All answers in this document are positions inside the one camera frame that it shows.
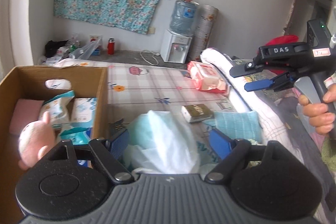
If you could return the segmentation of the person's right hand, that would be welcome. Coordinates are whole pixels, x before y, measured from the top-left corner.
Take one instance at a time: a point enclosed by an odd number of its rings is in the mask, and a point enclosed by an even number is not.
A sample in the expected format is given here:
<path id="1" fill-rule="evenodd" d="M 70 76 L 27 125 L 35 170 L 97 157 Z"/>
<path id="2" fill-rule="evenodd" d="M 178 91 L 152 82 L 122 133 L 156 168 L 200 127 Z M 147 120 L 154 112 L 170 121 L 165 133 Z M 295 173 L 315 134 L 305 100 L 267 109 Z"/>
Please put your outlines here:
<path id="1" fill-rule="evenodd" d="M 335 84 L 329 86 L 329 90 L 323 96 L 325 103 L 309 102 L 308 98 L 301 94 L 299 104 L 303 107 L 303 115 L 309 118 L 309 123 L 319 135 L 327 135 L 334 128 L 335 114 L 329 112 L 328 103 L 334 103 L 336 96 Z"/>

